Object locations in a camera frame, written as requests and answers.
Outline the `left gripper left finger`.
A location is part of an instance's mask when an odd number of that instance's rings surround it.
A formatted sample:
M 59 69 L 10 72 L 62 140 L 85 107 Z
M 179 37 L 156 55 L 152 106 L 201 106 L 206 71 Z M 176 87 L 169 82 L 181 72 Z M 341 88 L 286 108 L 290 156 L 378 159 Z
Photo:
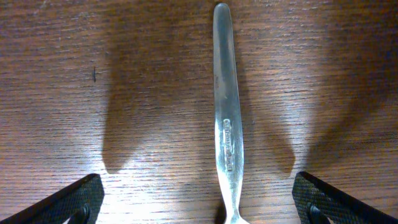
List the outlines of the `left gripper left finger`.
M 95 223 L 104 199 L 99 174 L 88 174 L 1 223 Z

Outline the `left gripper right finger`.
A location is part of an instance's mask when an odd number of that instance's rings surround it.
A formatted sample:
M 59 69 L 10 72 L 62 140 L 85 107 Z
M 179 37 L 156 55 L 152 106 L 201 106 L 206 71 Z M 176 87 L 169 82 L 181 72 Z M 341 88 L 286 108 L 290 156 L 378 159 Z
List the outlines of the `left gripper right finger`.
M 308 172 L 296 174 L 292 196 L 302 223 L 397 223 Z

